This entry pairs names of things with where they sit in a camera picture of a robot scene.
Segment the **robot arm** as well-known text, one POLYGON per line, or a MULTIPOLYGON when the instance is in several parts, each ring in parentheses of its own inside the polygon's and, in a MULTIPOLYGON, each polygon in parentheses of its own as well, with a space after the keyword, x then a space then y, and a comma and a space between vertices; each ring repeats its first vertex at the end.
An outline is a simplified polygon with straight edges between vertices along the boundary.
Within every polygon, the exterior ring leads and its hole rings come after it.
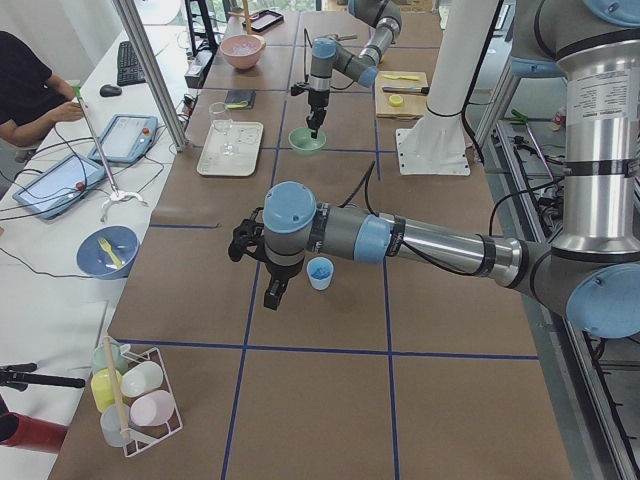
POLYGON ((521 76, 568 81, 563 228, 550 243, 479 232, 472 183, 454 151, 460 116, 495 23, 495 1, 454 5, 424 117, 400 130, 402 177, 384 209, 319 202, 297 182, 273 186, 233 232, 228 254, 262 262, 277 308, 307 252, 377 264, 388 257, 488 277, 602 338, 639 330, 639 241, 633 231, 639 168, 639 5, 635 1, 521 1, 513 65, 521 76))
POLYGON ((318 137, 326 116, 333 71, 340 72, 363 87, 372 87, 383 54, 401 32, 401 10, 393 1, 350 0, 348 12, 375 28, 373 36, 360 54, 352 54, 333 37, 318 37, 312 44, 308 80, 291 87, 292 96, 308 92, 310 114, 306 117, 306 123, 313 139, 318 137))

